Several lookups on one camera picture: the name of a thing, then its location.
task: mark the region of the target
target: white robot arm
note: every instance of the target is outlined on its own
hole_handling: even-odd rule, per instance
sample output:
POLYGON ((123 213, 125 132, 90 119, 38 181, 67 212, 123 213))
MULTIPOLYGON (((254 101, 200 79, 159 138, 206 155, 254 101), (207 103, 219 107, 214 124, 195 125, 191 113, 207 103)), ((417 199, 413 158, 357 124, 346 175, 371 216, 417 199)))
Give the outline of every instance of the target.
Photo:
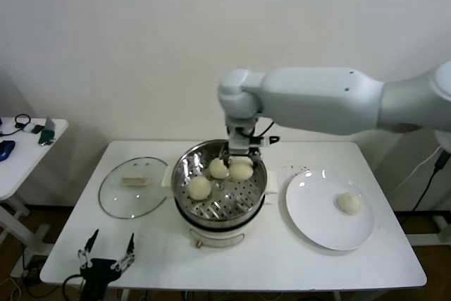
POLYGON ((437 130, 451 140, 451 61, 419 77, 379 82, 351 68, 277 68, 269 73, 236 69, 222 79, 229 152, 266 146, 253 137, 259 117, 289 128, 349 135, 375 128, 437 130))

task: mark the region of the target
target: cable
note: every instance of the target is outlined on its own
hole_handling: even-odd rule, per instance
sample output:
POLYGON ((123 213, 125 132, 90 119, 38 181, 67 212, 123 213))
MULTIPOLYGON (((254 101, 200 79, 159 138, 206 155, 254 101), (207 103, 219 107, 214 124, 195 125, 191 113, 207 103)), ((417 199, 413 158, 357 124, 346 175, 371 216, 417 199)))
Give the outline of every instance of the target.
POLYGON ((22 290, 20 289, 19 285, 12 278, 5 278, 2 282, 0 282, 0 285, 3 285, 8 281, 10 281, 14 284, 14 289, 11 291, 11 294, 9 295, 9 301, 13 301, 14 292, 16 290, 19 292, 19 297, 16 301, 20 301, 20 299, 22 298, 22 290))
POLYGON ((268 132, 271 129, 271 127, 273 127, 273 126, 274 126, 274 121, 272 123, 270 123, 269 126, 263 132, 258 134, 257 137, 263 137, 266 134, 266 132, 268 132))
POLYGON ((14 117, 14 121, 16 122, 16 126, 20 126, 20 127, 17 130, 15 130, 14 132, 11 132, 11 133, 6 133, 5 134, 5 133, 0 132, 0 137, 7 137, 9 135, 16 134, 17 132, 23 130, 31 122, 31 117, 28 114, 21 113, 21 114, 18 114, 17 116, 14 117), (17 119, 24 118, 24 117, 27 118, 27 122, 26 123, 18 122, 17 119))
MULTIPOLYGON (((445 167, 446 163, 448 162, 448 160, 450 159, 451 154, 446 152, 445 150, 443 150, 440 153, 440 156, 438 157, 438 159, 435 161, 434 164, 434 170, 431 174, 431 177, 429 178, 428 184, 426 185, 425 190, 423 191, 423 194, 421 194, 420 198, 418 199, 418 201, 415 204, 415 207, 412 209, 412 211, 416 211, 416 209, 418 208, 418 206, 421 204, 421 201, 423 201, 424 196, 426 195, 426 193, 429 191, 429 188, 431 186, 432 180, 434 179, 434 176, 443 169, 443 167, 445 167)), ((401 226, 404 225, 406 223, 406 221, 409 219, 409 216, 406 217, 402 222, 401 222, 401 226)))
POLYGON ((395 192, 397 192, 399 189, 400 189, 400 187, 402 187, 414 174, 415 174, 415 172, 418 170, 418 168, 420 168, 421 166, 423 166, 426 162, 428 162, 429 160, 431 160, 434 156, 435 156, 435 154, 439 151, 439 150, 441 150, 441 146, 439 146, 439 147, 437 147, 436 149, 435 149, 435 151, 430 155, 430 156, 428 156, 427 158, 425 158, 422 162, 420 162, 418 165, 416 165, 416 167, 414 168, 414 170, 412 171, 412 172, 410 172, 410 174, 398 185, 398 186, 396 186, 395 187, 395 189, 394 190, 392 190, 391 192, 390 192, 390 196, 393 196, 394 194, 395 194, 395 192))
POLYGON ((146 293, 144 295, 141 295, 141 297, 138 299, 138 301, 143 301, 143 300, 146 300, 146 301, 150 300, 149 299, 149 291, 148 290, 146 290, 146 293))
MULTIPOLYGON (((23 247, 22 243, 21 243, 21 246, 22 246, 22 269, 25 272, 27 269, 30 269, 30 268, 29 267, 25 267, 25 248, 23 247)), ((45 260, 39 260, 38 262, 33 262, 32 264, 37 266, 38 263, 43 263, 43 262, 45 262, 45 260)), ((41 269, 38 268, 38 267, 36 267, 35 269, 38 270, 38 274, 37 275, 39 276, 39 272, 40 272, 41 269)), ((52 288, 49 292, 47 292, 47 293, 45 293, 43 295, 35 295, 35 294, 31 293, 30 289, 28 288, 29 287, 28 286, 28 277, 27 276, 22 276, 22 281, 23 281, 23 285, 24 285, 25 290, 27 291, 28 295, 31 296, 34 299, 43 299, 43 298, 49 296, 50 294, 52 294, 53 292, 55 292, 59 288, 59 286, 56 286, 56 287, 52 288)))
MULTIPOLYGON (((274 121, 273 121, 272 123, 270 123, 269 126, 268 126, 263 132, 261 132, 260 134, 258 134, 256 137, 263 137, 263 136, 266 134, 266 132, 268 132, 268 131, 271 129, 271 127, 273 127, 273 126, 274 126, 274 121)), ((243 131, 242 131, 240 128, 237 128, 236 131, 237 131, 238 134, 240 134, 242 137, 248 137, 248 138, 251 138, 251 137, 253 137, 252 135, 255 133, 255 128, 252 130, 252 132, 251 132, 250 135, 244 134, 243 131)))
POLYGON ((71 276, 68 276, 64 282, 63 285, 61 286, 61 291, 63 292, 63 297, 65 301, 70 301, 69 297, 66 294, 66 284, 67 282, 69 282, 69 280, 72 280, 73 278, 81 278, 82 276, 80 274, 73 274, 71 276))

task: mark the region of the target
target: small white table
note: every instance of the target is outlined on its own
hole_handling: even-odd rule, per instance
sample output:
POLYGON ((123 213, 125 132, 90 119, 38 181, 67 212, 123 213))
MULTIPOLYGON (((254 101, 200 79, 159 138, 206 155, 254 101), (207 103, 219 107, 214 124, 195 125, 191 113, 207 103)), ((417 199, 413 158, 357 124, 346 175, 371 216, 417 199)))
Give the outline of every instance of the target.
POLYGON ((351 142, 279 142, 263 149, 277 173, 278 203, 265 205, 234 247, 197 249, 173 199, 145 216, 119 220, 98 203, 102 180, 122 162, 155 156, 173 166, 197 142, 117 141, 105 151, 41 272, 62 283, 79 272, 77 251, 98 228, 93 257, 118 259, 135 233, 135 263, 112 288, 166 290, 378 290, 419 287, 426 275, 359 148, 351 142), (373 207, 375 228, 357 250, 334 252, 309 242, 285 208, 288 178, 304 167, 341 171, 373 207))
MULTIPOLYGON (((0 125, 0 130, 3 133, 10 133, 16 130, 14 127, 14 118, 1 118, 3 124, 0 125)), ((32 119, 32 123, 44 125, 43 118, 32 119)), ((61 119, 52 119, 55 122, 55 139, 58 139, 68 127, 68 122, 61 119)), ((17 189, 23 181, 29 176, 36 165, 41 161, 44 155, 50 150, 51 145, 41 146, 37 142, 39 134, 32 134, 27 132, 17 132, 14 135, 0 137, 0 142, 3 140, 14 140, 16 146, 9 155, 9 157, 0 161, 0 201, 9 204, 16 213, 9 214, 3 207, 0 206, 0 225, 4 231, 0 234, 0 243, 3 242, 7 233, 11 233, 19 239, 24 245, 25 249, 25 264, 27 264, 34 255, 45 255, 50 253, 51 245, 42 241, 42 238, 49 230, 49 225, 41 225, 35 234, 31 233, 28 228, 18 221, 19 216, 27 216, 30 211, 20 202, 17 197, 14 197, 17 189)), ((22 273, 22 257, 11 272, 12 277, 19 277, 22 273)))

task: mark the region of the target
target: glass lid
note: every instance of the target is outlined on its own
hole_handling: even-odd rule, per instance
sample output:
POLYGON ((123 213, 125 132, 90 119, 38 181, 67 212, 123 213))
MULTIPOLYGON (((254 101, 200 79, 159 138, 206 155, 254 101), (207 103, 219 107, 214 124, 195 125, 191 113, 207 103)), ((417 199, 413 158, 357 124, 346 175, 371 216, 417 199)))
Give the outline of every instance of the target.
POLYGON ((161 187, 168 164, 153 157, 128 160, 112 170, 99 189, 100 207, 118 219, 150 213, 166 198, 161 187))

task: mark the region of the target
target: floor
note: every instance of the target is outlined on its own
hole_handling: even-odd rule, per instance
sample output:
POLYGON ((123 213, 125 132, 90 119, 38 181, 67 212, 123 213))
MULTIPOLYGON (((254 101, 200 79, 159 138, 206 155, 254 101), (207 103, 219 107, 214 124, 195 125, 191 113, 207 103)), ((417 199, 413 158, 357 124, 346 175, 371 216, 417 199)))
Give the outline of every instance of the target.
MULTIPOLYGON (((51 230, 46 237, 47 242, 55 242, 66 220, 68 219, 70 210, 55 210, 55 209, 33 209, 29 217, 23 218, 22 222, 30 229, 35 231, 39 224, 50 223, 51 230)), ((431 233, 437 231, 431 219, 425 216, 411 217, 404 225, 404 230, 407 233, 431 233)), ((419 258, 423 268, 428 276, 428 283, 425 287, 409 290, 391 290, 384 294, 378 300, 393 301, 393 300, 409 300, 409 301, 448 301, 451 300, 451 248, 450 247, 416 247, 416 255, 419 258)), ((11 269, 21 255, 20 243, 8 235, 7 239, 0 245, 0 281, 8 278, 11 269)), ((22 287, 23 301, 34 300, 33 297, 25 290, 23 282, 17 281, 22 287)), ((54 287, 45 285, 36 281, 29 283, 29 290, 35 296, 46 294, 54 287)), ((12 282, 6 282, 0 285, 0 301, 9 300, 11 291, 13 289, 12 282)), ((110 290, 108 300, 115 299, 118 291, 110 290)), ((346 301, 355 293, 342 293, 342 299, 346 301)), ((133 290, 130 293, 130 301, 143 301, 145 291, 133 290)), ((69 290, 69 296, 72 300, 78 299, 78 290, 69 290)), ((148 299, 155 300, 183 300, 181 292, 166 292, 166 291, 148 291, 148 299)), ((14 295, 13 300, 18 299, 18 294, 14 295)), ((63 300, 61 289, 57 288, 50 295, 40 298, 42 301, 57 301, 63 300)), ((226 301, 226 300, 323 300, 331 301, 333 296, 331 293, 207 293, 195 292, 187 295, 187 301, 226 301)))

